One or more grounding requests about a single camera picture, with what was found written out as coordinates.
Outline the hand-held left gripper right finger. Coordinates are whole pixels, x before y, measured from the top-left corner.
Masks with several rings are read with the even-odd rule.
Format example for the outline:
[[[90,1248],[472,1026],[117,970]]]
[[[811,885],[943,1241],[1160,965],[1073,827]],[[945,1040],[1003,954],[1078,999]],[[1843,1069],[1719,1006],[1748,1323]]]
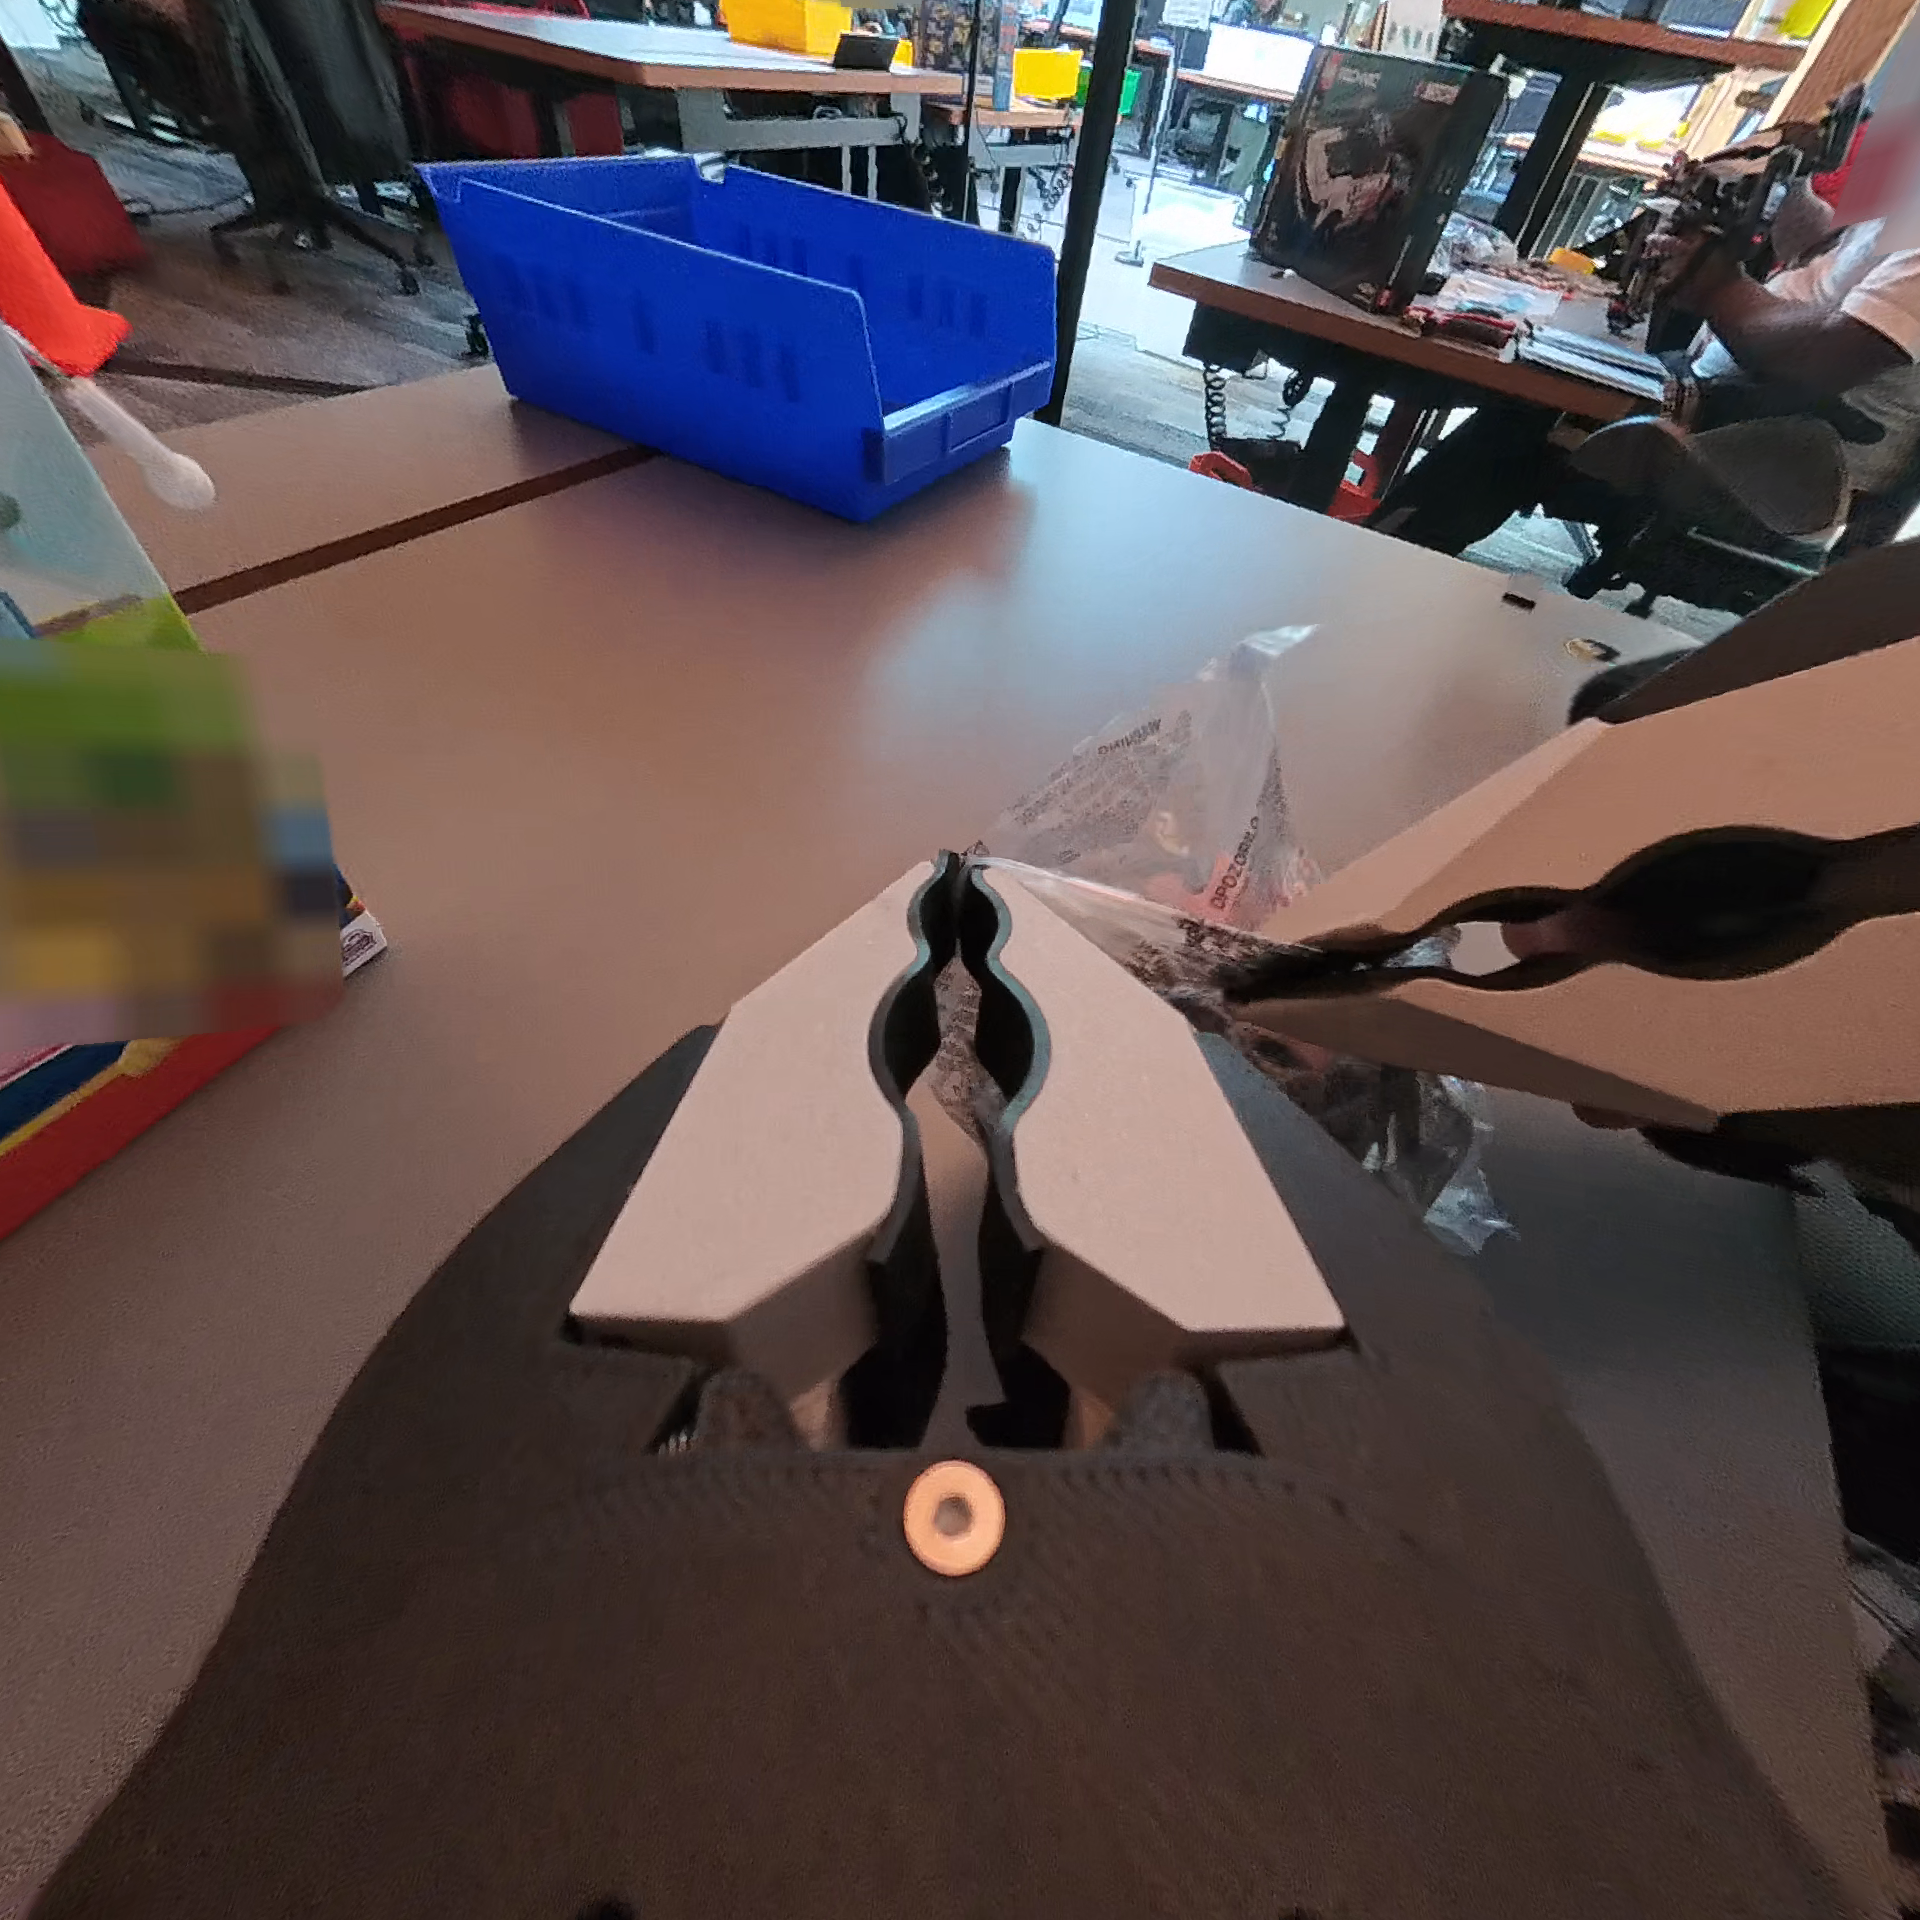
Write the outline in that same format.
[[[1073,1417],[1158,1376],[1346,1340],[1346,1317],[1196,1026],[1009,865],[969,865],[987,1121],[987,1444],[1078,1444]]]

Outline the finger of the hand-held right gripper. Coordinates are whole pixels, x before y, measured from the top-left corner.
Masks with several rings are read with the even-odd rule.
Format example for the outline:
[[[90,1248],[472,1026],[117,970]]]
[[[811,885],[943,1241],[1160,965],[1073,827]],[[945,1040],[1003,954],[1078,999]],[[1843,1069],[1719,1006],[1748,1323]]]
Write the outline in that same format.
[[[1915,916],[1920,641],[1582,720],[1265,916],[1312,954],[1599,912],[1692,852],[1802,852],[1813,923]]]
[[[1236,1004],[1248,1026],[1650,1123],[1893,1123],[1920,1099],[1920,916],[1867,916],[1774,970],[1529,958],[1380,965]]]

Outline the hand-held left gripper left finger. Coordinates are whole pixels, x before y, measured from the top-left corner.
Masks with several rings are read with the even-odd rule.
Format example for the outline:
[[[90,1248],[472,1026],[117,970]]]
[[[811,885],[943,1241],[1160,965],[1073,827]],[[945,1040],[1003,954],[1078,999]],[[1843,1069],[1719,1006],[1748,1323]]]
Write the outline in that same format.
[[[565,1317],[918,1444],[945,1371],[913,1085],[943,1054],[959,852],[900,875],[716,1026]]]

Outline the clear plastic bag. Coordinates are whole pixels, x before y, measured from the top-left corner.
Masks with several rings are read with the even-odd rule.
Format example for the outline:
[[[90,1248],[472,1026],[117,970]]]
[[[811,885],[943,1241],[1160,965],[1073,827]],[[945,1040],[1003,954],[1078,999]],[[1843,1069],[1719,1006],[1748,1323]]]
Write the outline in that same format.
[[[1293,1096],[1427,1234],[1479,1254],[1515,1228],[1483,1183],[1483,1087],[1344,1054],[1316,1064],[1226,1004],[1226,977],[1271,954],[1260,923],[1324,879],[1279,777],[1279,670],[1312,634],[1265,626],[1160,682],[1003,803],[969,852],[1036,879],[1118,970]]]

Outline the colourful cardboard puzzle box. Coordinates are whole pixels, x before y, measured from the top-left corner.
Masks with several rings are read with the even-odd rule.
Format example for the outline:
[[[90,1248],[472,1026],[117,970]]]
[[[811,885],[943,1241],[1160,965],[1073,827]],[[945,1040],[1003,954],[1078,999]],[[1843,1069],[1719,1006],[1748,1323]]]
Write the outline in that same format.
[[[5,1234],[390,949],[332,852],[317,767],[261,729],[57,390],[5,325]]]

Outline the brown background desk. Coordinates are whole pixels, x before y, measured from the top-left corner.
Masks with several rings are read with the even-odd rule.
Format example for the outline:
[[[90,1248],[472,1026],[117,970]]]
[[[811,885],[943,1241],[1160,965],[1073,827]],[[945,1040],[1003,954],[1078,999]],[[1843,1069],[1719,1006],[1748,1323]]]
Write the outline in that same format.
[[[1149,291],[1196,302],[1187,358],[1204,367],[1236,367],[1245,358],[1271,358],[1284,373],[1331,380],[1312,439],[1284,474],[1284,505],[1333,505],[1346,459],[1362,448],[1374,400],[1389,404],[1396,439],[1380,456],[1380,485],[1396,478],[1414,425],[1427,414],[1517,400],[1582,425],[1650,414],[1646,394],[1612,373],[1542,367],[1499,358],[1488,343],[1457,343],[1303,280],[1301,272],[1260,264],[1248,244],[1198,244],[1149,264]]]
[[[726,33],[560,21],[507,8],[373,8],[390,33],[492,52],[527,92],[670,96],[683,152],[852,152],[913,150],[926,109],[971,109],[987,129],[1073,129],[1073,105],[979,109],[969,81],[895,70],[856,74],[819,52],[748,47]]]

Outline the black office chair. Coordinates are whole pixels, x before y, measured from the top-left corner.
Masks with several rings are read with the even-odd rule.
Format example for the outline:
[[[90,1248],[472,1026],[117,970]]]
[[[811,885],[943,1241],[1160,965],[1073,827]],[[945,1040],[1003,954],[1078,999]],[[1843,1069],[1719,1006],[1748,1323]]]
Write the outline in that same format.
[[[249,208],[207,228],[231,272],[249,251],[288,292],[297,251],[358,251],[417,292],[431,264],[379,187],[413,193],[402,74],[363,0],[77,0],[89,43],[147,136],[167,118],[249,180]]]
[[[1563,591],[1637,591],[1637,614],[1663,599],[1755,614],[1830,567],[1850,513],[1830,420],[1740,420],[1719,428],[1619,420],[1568,470],[1619,491],[1619,517],[1591,529],[1591,551]]]

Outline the black mechanical device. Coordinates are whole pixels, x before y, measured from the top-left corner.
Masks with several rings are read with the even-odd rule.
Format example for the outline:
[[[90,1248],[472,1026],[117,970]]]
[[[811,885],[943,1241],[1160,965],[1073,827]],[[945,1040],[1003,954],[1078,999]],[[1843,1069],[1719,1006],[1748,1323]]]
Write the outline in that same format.
[[[1604,330],[1663,353],[1678,325],[1678,272],[1692,244],[1719,244],[1733,264],[1774,251],[1777,202],[1796,180],[1831,180],[1850,157],[1858,125],[1870,118],[1870,88],[1844,88],[1824,118],[1790,118],[1740,136],[1725,152],[1675,152],[1646,208],[1619,228],[1619,257],[1599,272]]]

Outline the red tool box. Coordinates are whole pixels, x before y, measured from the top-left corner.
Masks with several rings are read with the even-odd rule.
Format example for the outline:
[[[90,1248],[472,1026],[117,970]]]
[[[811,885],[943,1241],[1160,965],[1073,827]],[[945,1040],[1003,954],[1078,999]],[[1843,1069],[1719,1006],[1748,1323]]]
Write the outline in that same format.
[[[1187,474],[1303,505],[1303,456],[1312,448],[1284,439],[1226,439],[1221,448],[1198,448]],[[1344,485],[1331,491],[1331,517],[1366,520],[1374,513],[1380,513],[1380,459],[1354,448]]]

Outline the black toy set box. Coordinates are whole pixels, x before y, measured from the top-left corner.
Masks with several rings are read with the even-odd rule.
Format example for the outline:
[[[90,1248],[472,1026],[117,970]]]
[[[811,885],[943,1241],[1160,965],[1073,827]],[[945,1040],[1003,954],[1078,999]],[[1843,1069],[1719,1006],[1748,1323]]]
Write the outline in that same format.
[[[1405,314],[1499,96],[1488,70],[1324,43],[1284,105],[1248,251],[1346,309]]]

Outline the black pole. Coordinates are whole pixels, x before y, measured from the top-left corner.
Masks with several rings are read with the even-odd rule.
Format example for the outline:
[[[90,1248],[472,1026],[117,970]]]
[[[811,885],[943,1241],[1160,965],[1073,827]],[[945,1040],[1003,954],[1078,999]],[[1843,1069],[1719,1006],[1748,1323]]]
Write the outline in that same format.
[[[1078,157],[1073,157],[1064,244],[1060,244],[1051,394],[1040,404],[1040,425],[1064,425],[1064,400],[1073,400],[1073,353],[1080,325],[1088,251],[1093,251],[1133,39],[1140,39],[1140,0],[1100,0],[1093,43],[1088,43],[1088,96],[1080,96]]]

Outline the blue plastic bin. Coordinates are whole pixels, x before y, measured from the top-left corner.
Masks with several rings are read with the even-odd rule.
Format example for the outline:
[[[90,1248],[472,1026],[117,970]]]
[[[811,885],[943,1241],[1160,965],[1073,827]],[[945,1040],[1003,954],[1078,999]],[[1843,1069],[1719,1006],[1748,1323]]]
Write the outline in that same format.
[[[670,157],[417,166],[511,400],[871,520],[1051,394],[1045,244]]]

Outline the red office chair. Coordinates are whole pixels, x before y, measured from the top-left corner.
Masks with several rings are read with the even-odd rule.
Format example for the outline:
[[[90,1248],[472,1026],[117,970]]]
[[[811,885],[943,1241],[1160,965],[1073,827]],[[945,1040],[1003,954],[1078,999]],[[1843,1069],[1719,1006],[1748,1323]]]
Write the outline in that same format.
[[[465,70],[426,70],[426,125],[440,157],[616,157],[629,152],[609,92],[527,92]]]

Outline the orange cone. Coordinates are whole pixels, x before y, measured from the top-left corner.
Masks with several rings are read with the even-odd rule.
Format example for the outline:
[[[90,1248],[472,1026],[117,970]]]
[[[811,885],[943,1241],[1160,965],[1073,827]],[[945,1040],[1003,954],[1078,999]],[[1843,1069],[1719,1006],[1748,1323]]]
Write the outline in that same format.
[[[0,150],[0,321],[59,373],[97,373],[130,321],[77,302],[89,278],[147,257],[90,152],[5,118]]]

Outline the large yellow plastic bin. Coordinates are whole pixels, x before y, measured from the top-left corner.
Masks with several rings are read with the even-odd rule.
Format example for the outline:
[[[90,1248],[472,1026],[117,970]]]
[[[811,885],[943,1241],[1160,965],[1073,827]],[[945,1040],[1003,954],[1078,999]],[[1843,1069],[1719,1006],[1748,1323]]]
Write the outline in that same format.
[[[717,0],[716,8],[735,43],[832,59],[837,39],[856,33],[843,0]]]

